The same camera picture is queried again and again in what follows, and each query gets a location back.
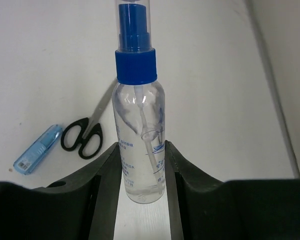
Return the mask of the blue capped glue pen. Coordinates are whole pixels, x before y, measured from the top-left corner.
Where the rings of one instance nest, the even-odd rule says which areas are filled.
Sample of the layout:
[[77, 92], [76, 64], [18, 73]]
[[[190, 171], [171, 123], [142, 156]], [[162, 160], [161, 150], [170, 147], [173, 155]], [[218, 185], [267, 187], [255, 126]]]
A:
[[112, 105], [127, 196], [150, 204], [165, 191], [165, 92], [158, 82], [150, 2], [118, 0]]

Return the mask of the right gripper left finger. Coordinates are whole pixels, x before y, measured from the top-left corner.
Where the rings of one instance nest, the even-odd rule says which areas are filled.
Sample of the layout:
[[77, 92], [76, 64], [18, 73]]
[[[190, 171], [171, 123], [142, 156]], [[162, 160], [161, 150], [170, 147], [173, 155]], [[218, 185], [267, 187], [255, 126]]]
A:
[[118, 143], [47, 187], [0, 181], [0, 240], [111, 240], [122, 167]]

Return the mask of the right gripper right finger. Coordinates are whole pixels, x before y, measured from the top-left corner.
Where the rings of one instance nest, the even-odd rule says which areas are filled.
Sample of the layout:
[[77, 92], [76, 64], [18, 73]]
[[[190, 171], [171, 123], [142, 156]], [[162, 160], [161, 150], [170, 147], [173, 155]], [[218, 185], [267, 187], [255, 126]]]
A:
[[300, 179], [222, 182], [165, 142], [173, 240], [300, 240]]

